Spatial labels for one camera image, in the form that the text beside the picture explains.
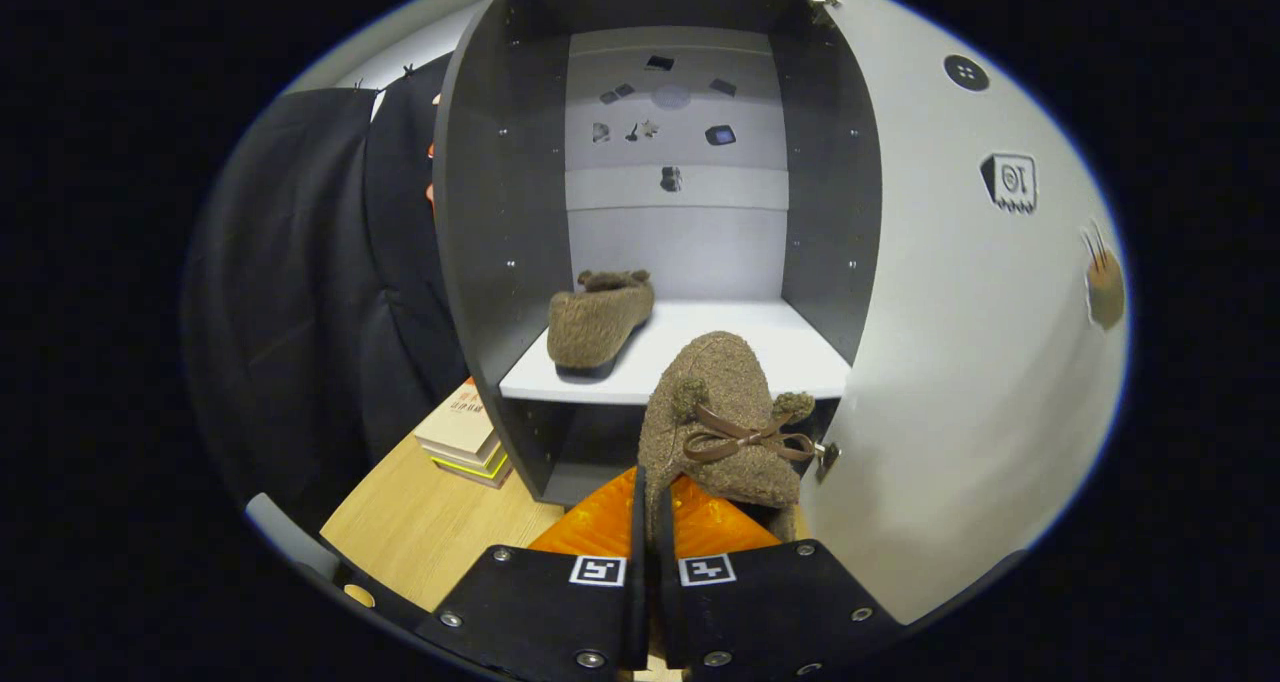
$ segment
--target book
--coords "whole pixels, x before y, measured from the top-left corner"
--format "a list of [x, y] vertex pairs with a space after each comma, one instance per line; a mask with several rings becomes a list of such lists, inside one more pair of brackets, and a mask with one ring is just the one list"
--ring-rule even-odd
[[502, 463], [506, 461], [507, 453], [502, 450], [502, 445], [493, 448], [493, 454], [488, 461], [485, 461], [484, 464], [471, 464], [470, 462], [462, 462], [461, 459], [431, 454], [431, 462], [435, 464], [444, 464], [444, 467], [452, 467], [460, 472], [476, 473], [480, 477], [489, 479], [493, 479], [494, 473], [498, 473], [498, 468], [502, 467]]
[[448, 462], [434, 457], [431, 458], [431, 462], [448, 473], [457, 473], [458, 477], [471, 480], [472, 482], [484, 485], [485, 488], [493, 488], [494, 490], [502, 489], [502, 484], [507, 481], [507, 477], [511, 477], [511, 461], [507, 459], [507, 454], [500, 456], [498, 468], [494, 471], [493, 476], [470, 472], [466, 468], [457, 467], [457, 464], [449, 464]]
[[413, 430], [422, 449], [438, 458], [486, 468], [498, 449], [498, 432], [476, 392], [474, 377], [467, 377]]

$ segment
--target black coat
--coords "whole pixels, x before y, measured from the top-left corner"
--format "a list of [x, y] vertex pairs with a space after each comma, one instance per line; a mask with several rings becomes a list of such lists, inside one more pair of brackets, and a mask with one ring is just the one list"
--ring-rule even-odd
[[211, 456], [317, 532], [466, 377], [425, 189], [448, 56], [375, 90], [275, 100], [201, 211], [183, 348]]

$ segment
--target cabinet door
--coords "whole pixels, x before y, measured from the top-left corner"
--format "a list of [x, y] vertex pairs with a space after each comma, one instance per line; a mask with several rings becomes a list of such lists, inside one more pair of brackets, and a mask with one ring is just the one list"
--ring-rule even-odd
[[1130, 333], [1091, 325], [1082, 228], [1124, 252], [1071, 141], [1010, 75], [892, 0], [837, 3], [876, 107], [882, 218], [827, 432], [841, 457], [801, 505], [910, 623], [1033, 545], [1085, 481]]
[[498, 383], [572, 289], [564, 211], [568, 36], [521, 0], [485, 0], [449, 61], [435, 127], [440, 264], [467, 369], [535, 498], [558, 450]]

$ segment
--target slipper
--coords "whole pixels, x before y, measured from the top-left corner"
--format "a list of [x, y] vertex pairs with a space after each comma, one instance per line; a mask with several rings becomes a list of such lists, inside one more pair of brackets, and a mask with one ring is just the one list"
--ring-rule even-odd
[[659, 495], [681, 473], [713, 498], [765, 511], [758, 522], [778, 540], [794, 541], [800, 473], [791, 463], [812, 458], [814, 445], [782, 426], [813, 408], [808, 394], [771, 398], [764, 369], [741, 337], [709, 331], [686, 344], [658, 381], [640, 427], [648, 541]]
[[649, 273], [590, 273], [577, 276], [582, 293], [552, 296], [547, 353], [559, 375], [608, 377], [631, 331], [653, 312]]

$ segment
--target white shelf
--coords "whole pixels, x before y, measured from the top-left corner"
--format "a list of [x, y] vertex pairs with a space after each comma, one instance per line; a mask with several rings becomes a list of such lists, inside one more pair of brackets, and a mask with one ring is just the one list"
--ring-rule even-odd
[[567, 383], [547, 353], [547, 331], [525, 351], [499, 385], [513, 399], [590, 404], [648, 404], [671, 360], [705, 331], [742, 337], [755, 351], [773, 395], [809, 392], [818, 399], [845, 394], [849, 363], [791, 305], [658, 299], [653, 316], [622, 349], [613, 374], [599, 381]]

